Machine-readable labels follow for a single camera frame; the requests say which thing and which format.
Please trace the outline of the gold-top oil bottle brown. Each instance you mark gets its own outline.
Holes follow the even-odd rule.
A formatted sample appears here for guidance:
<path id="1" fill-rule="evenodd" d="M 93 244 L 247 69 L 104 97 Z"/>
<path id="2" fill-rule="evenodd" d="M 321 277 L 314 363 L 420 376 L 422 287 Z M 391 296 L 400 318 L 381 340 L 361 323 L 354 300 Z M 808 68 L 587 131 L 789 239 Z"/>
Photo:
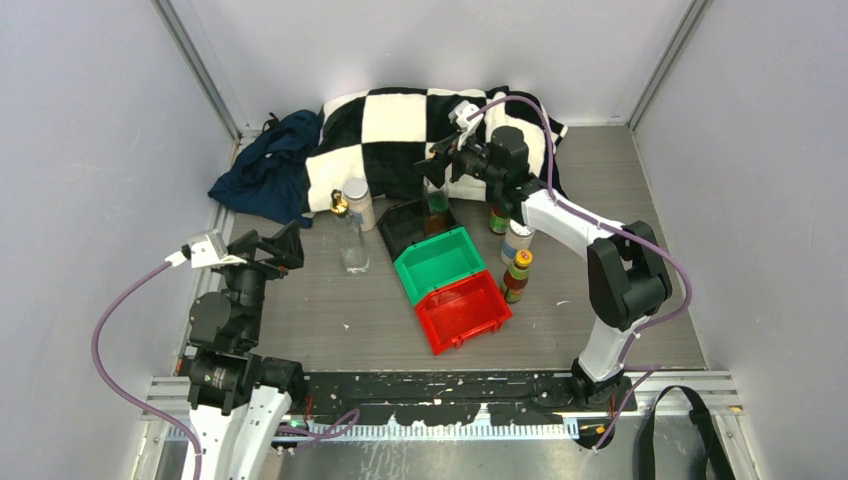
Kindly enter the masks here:
<path id="1" fill-rule="evenodd" d="M 441 187 L 437 187 L 428 177 L 423 178 L 423 185 L 427 203 L 425 234 L 427 236 L 437 235 L 447 229 L 448 196 Z"/>

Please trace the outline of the gold-top clear glass bottle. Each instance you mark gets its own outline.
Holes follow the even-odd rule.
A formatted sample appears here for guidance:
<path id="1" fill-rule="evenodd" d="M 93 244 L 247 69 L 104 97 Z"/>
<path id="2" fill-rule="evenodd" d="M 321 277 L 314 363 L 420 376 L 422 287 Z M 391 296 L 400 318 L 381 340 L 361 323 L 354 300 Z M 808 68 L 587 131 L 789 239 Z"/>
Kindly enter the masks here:
<path id="1" fill-rule="evenodd" d="M 349 204 L 341 190 L 331 192 L 331 213 L 345 270 L 350 274 L 367 273 L 370 257 L 366 250 L 359 221 L 349 212 Z"/>

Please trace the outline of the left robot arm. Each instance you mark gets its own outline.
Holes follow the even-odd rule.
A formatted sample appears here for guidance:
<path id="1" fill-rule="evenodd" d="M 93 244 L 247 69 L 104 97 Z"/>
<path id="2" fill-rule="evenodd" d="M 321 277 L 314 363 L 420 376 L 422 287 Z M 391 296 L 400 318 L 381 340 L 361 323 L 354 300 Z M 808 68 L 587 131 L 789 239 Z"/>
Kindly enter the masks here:
<path id="1" fill-rule="evenodd" d="M 250 230 L 225 243 L 217 230 L 200 234 L 182 248 L 194 268 L 221 276 L 224 286 L 199 296 L 189 311 L 188 344 L 195 354 L 183 375 L 192 455 L 186 479 L 254 479 L 273 438 L 298 446 L 343 436 L 360 425 L 436 426 L 453 421 L 448 406 L 424 396 L 421 381 L 391 387 L 376 378 L 364 392 L 351 392 L 351 376 L 322 378 L 341 387 L 336 399 L 319 405 L 308 420 L 312 382 L 301 363 L 262 357 L 259 343 L 266 286 L 303 267 L 299 225 L 291 221 L 276 234 Z"/>

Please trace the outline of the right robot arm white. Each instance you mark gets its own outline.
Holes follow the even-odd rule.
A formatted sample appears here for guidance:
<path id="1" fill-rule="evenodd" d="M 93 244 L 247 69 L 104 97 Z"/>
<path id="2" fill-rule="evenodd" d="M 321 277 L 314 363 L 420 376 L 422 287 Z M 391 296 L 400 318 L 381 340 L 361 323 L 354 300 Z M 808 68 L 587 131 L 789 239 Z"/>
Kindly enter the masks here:
<path id="1" fill-rule="evenodd" d="M 567 200 L 532 172 L 524 135 L 514 127 L 497 128 L 487 144 L 461 143 L 453 134 L 432 146 L 415 169 L 436 187 L 463 176 L 484 182 L 488 201 L 502 214 L 584 259 L 596 320 L 573 362 L 569 390 L 580 408 L 598 409 L 621 382 L 632 335 L 673 292 L 653 229 L 597 217 Z"/>

